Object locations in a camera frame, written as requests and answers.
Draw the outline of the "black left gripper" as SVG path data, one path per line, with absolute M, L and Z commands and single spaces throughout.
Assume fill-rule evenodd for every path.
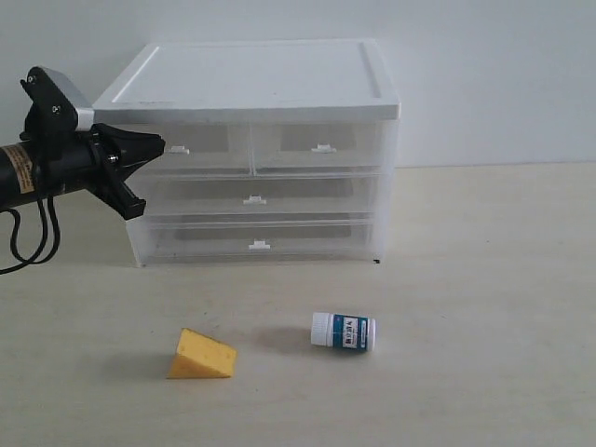
M 96 165 L 89 191 L 124 220 L 143 216 L 146 201 L 135 196 L 124 180 L 163 156 L 165 141 L 153 133 L 96 124 L 89 143 Z

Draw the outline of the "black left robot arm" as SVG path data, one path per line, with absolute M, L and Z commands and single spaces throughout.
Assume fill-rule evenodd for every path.
M 1 207 L 86 190 L 124 220 L 143 215 L 146 201 L 126 180 L 164 154 L 157 134 L 97 124 L 57 140 L 30 139 L 1 148 Z

